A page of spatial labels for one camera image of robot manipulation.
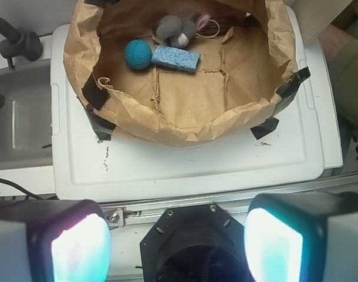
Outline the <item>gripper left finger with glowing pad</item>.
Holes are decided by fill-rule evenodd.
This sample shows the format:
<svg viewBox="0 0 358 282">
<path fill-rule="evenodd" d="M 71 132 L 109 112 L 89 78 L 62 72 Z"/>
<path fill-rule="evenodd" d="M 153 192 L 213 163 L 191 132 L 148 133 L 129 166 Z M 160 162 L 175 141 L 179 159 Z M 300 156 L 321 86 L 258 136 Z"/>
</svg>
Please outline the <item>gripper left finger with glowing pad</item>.
<svg viewBox="0 0 358 282">
<path fill-rule="evenodd" d="M 0 201 L 0 281 L 105 281 L 110 256 L 93 200 Z"/>
</svg>

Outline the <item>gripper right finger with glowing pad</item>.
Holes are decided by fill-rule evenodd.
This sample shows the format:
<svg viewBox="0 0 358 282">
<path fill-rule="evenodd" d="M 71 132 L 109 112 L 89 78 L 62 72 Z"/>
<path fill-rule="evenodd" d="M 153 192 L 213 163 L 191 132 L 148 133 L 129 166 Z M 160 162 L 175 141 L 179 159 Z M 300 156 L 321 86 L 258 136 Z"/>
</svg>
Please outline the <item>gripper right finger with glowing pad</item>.
<svg viewBox="0 0 358 282">
<path fill-rule="evenodd" d="M 358 193 L 261 193 L 244 246 L 255 281 L 358 281 Z"/>
</svg>

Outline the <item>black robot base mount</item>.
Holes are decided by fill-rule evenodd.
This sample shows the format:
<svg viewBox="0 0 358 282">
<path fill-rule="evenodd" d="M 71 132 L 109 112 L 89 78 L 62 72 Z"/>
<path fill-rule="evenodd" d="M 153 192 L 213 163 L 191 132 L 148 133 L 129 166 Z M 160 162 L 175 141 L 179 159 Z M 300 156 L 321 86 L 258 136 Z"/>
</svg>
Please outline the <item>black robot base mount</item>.
<svg viewBox="0 0 358 282">
<path fill-rule="evenodd" d="M 221 208 L 165 213 L 140 242 L 144 281 L 253 281 L 244 226 Z"/>
</svg>

